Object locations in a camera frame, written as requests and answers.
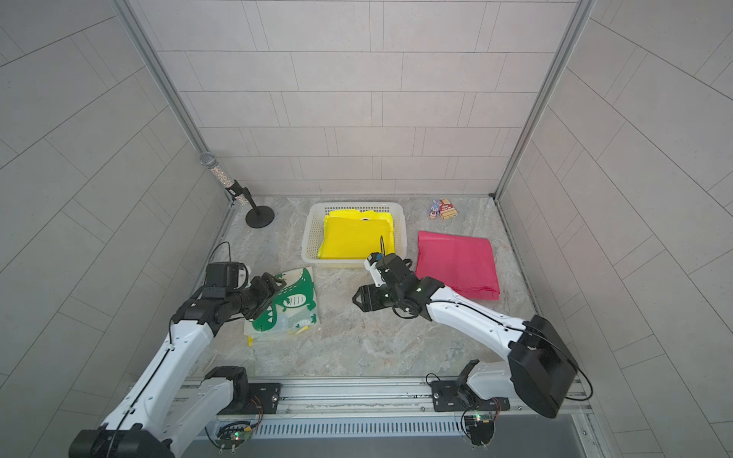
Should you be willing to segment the green dinosaur translucent raincoat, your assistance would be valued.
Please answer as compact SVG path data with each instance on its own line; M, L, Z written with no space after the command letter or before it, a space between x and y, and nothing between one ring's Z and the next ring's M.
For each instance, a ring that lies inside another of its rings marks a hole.
M312 268L286 271L275 279L282 288L261 316L244 323L244 336L250 347L259 342L284 340L319 325Z

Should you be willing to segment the pink raincoat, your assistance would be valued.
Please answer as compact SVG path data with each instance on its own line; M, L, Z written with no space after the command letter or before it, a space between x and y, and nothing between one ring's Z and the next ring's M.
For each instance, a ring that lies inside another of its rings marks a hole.
M471 300L500 300L494 251L487 239L420 231L416 276L434 278Z

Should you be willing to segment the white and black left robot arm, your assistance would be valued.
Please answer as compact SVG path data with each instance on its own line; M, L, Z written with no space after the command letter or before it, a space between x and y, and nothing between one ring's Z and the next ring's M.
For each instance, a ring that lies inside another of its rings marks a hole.
M286 283L270 274L248 278L242 264L198 288L171 318L163 344L141 378L96 429L80 431L71 457L179 457L220 413L267 412L245 368L210 370L176 412L170 408L195 362L223 326L261 316Z

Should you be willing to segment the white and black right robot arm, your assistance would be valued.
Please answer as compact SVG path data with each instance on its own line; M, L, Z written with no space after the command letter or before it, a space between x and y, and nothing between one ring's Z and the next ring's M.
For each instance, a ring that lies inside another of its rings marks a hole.
M555 418L564 402L591 398L569 395L581 370L557 330L541 316L526 321L497 313L432 278L366 284L352 302L364 313L390 309L401 319L444 324L501 357L501 364L469 363L460 373L456 383L470 406L517 397L535 413Z

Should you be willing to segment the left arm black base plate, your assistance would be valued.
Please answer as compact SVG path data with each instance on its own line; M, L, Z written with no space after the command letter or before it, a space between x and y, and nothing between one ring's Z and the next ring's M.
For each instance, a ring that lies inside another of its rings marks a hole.
M246 395L237 395L219 416L274 415L281 398L280 383L250 384Z

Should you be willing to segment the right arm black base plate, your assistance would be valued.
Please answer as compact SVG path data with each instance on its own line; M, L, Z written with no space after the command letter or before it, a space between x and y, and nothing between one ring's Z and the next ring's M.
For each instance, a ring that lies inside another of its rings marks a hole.
M435 412L504 412L511 409L508 398L499 397L483 400L467 385L458 385L454 380L429 381L433 410Z

